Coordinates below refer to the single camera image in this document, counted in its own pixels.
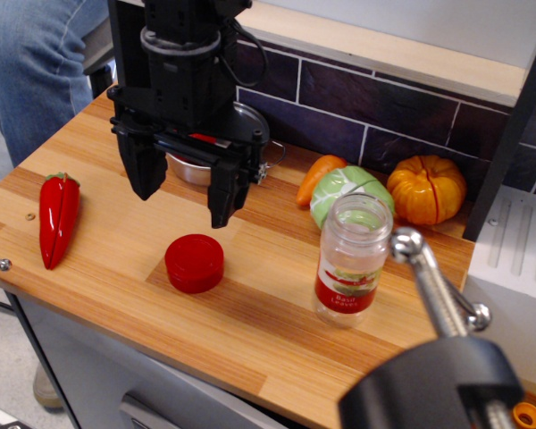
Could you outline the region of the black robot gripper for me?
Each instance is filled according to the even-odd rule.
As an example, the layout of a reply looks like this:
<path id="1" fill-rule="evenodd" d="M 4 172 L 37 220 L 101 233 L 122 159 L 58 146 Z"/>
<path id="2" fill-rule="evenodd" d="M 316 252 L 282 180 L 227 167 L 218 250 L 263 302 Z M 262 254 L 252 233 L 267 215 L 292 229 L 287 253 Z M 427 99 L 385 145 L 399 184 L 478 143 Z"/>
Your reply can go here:
<path id="1" fill-rule="evenodd" d="M 213 27 L 189 39 L 145 26 L 140 41 L 147 54 L 150 86 L 118 84 L 108 92 L 115 107 L 113 133 L 135 194 L 148 200 L 160 189 L 168 153 L 195 161 L 202 157 L 211 166 L 207 206 L 214 229 L 226 227 L 245 204 L 258 156 L 250 148 L 230 149 L 224 155 L 189 135 L 217 130 L 230 138 L 227 129 L 207 124 L 237 102 L 236 87 L 241 81 L 235 65 L 240 36 L 255 40 L 240 26 Z"/>

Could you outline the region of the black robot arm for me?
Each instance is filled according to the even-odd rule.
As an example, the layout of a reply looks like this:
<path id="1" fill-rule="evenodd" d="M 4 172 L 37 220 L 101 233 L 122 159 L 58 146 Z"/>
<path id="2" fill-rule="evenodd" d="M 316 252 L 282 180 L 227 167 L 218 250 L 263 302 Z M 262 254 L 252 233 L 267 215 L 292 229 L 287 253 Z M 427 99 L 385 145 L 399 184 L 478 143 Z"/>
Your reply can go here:
<path id="1" fill-rule="evenodd" d="M 265 176 L 269 127 L 237 100 L 238 15 L 248 1 L 112 1 L 108 5 L 118 82 L 107 96 L 121 161 L 133 191 L 150 198 L 166 157 L 210 170 L 215 228 L 243 207 Z"/>

